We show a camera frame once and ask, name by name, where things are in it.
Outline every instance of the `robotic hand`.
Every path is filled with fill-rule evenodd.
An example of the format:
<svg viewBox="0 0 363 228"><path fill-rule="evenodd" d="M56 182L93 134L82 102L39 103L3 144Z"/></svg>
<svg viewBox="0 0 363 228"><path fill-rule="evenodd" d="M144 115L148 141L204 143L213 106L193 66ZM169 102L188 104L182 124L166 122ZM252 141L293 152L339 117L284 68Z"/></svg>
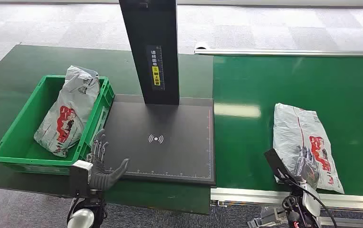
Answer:
<svg viewBox="0 0 363 228"><path fill-rule="evenodd" d="M270 227L287 221L290 228L321 228L318 217L321 206L331 217L334 227L335 219L320 200L315 190L318 180L317 163L306 147L299 148L300 154L291 174L274 149L264 155L274 175L291 188L289 196L282 201L282 208L272 208L262 211L260 218L248 222L250 228Z"/></svg>
<svg viewBox="0 0 363 228"><path fill-rule="evenodd" d="M87 155L86 161L93 164L89 186L96 190L108 190L127 171L130 159L124 159L120 167L113 172L106 172L103 165L103 156L109 142L105 140L105 130L100 130L94 140L91 153Z"/></svg>
<svg viewBox="0 0 363 228"><path fill-rule="evenodd" d="M110 189L127 171L129 159L124 159L115 171L105 171L103 156L109 142L105 130L100 130L86 161L78 160L70 167L70 193L74 197L67 217L68 228L98 228L107 217L103 191Z"/></svg>

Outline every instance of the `plastic bag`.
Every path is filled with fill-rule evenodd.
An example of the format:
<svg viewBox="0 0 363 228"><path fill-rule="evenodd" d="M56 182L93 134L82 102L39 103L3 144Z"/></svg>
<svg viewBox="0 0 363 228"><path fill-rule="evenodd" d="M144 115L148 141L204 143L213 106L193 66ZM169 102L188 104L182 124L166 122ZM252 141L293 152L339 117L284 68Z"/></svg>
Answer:
<svg viewBox="0 0 363 228"><path fill-rule="evenodd" d="M303 149L310 150L318 163L317 187L344 193L331 155L330 141L316 112L276 104L273 147L291 173L295 173L296 164L300 162L301 150L302 153Z"/></svg>
<svg viewBox="0 0 363 228"><path fill-rule="evenodd" d="M99 89L97 72L70 66L57 101L33 138L54 155L66 157L82 136Z"/></svg>

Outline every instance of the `metal frame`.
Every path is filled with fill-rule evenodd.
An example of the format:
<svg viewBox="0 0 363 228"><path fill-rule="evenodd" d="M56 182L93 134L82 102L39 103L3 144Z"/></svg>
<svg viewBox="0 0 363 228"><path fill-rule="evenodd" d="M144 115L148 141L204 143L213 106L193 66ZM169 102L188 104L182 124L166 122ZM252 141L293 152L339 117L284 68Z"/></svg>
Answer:
<svg viewBox="0 0 363 228"><path fill-rule="evenodd" d="M195 55L207 56L363 56L363 51L302 51L302 50L245 50L245 49L196 49Z"/></svg>
<svg viewBox="0 0 363 228"><path fill-rule="evenodd" d="M289 195L285 191L263 191L247 189L214 188L211 189L213 205L258 205L281 206L282 200ZM363 212L363 196L320 194L321 201L335 210Z"/></svg>

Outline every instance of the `black vertical stand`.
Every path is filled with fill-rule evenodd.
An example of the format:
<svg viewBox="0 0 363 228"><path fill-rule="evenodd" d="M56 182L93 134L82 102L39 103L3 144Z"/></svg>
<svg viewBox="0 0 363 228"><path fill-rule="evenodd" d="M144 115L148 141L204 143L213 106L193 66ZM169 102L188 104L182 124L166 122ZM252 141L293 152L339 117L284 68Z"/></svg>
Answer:
<svg viewBox="0 0 363 228"><path fill-rule="evenodd" d="M176 0L119 0L146 104L179 104Z"/></svg>

